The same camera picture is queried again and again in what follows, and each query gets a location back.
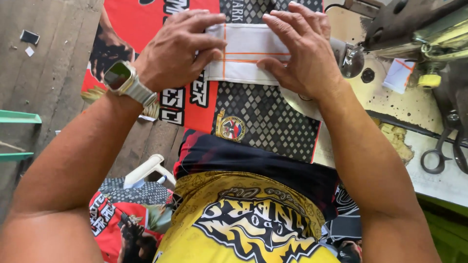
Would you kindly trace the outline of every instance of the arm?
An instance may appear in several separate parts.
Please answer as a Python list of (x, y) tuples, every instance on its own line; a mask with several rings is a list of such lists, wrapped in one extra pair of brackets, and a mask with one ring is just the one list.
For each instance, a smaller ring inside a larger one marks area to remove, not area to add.
[(367, 115), (335, 63), (326, 15), (297, 3), (263, 20), (291, 53), (287, 67), (257, 63), (281, 86), (312, 97), (330, 131), (336, 169), (360, 208), (369, 262), (440, 262), (403, 162)]
[[(200, 33), (224, 20), (204, 10), (167, 19), (134, 64), (141, 81), (157, 92), (195, 80), (226, 45)], [(107, 93), (52, 140), (16, 189), (0, 236), (3, 261), (102, 262), (89, 201), (142, 110), (130, 97)]]

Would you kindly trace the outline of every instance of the left hand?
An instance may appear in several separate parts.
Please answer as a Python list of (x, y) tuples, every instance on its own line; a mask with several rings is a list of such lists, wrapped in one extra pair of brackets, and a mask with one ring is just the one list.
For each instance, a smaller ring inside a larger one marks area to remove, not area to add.
[(226, 46), (224, 40), (203, 34), (203, 30), (225, 20), (226, 15), (208, 10), (183, 11), (169, 17), (133, 63), (140, 81), (154, 92), (194, 81), (208, 63), (222, 57)]

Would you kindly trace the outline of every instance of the circular logo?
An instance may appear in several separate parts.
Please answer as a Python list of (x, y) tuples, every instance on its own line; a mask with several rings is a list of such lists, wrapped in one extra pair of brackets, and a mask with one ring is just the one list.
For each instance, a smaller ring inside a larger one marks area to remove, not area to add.
[(244, 122), (236, 117), (229, 116), (221, 121), (221, 135), (231, 141), (240, 141), (245, 135)]

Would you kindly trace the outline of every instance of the metal scissors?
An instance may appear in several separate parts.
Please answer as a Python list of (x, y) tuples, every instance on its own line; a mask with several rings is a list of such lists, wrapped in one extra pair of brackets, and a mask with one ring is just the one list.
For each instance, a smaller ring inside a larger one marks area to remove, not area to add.
[[(458, 130), (457, 137), (455, 138), (455, 143), (453, 144), (453, 155), (455, 157), (455, 162), (462, 172), (468, 174), (468, 164), (465, 155), (461, 151), (460, 144), (465, 139), (464, 138), (464, 128), (460, 121), (460, 116), (458, 115), (457, 110), (453, 108), (450, 99), (448, 98), (445, 90), (442, 87), (438, 87), (432, 90), (434, 97), (436, 99), (437, 105), (439, 107), (440, 113), (442, 115), (442, 121), (444, 124), (444, 131), (442, 132), (439, 140), (437, 141), (435, 149), (428, 150), (423, 153), (421, 156), (421, 166), (424, 171), (429, 174), (440, 174), (445, 169), (445, 161), (452, 160), (452, 158), (446, 157), (442, 152), (442, 145), (448, 136), (452, 133), (453, 130)], [(436, 168), (429, 169), (424, 163), (425, 157), (434, 153), (439, 157), (439, 164)]]

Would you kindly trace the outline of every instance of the jersey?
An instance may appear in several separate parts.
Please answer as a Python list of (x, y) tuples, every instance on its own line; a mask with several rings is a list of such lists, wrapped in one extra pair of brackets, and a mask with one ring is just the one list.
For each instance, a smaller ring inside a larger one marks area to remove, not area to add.
[(209, 171), (177, 181), (153, 262), (339, 262), (317, 243), (322, 212), (270, 178)]

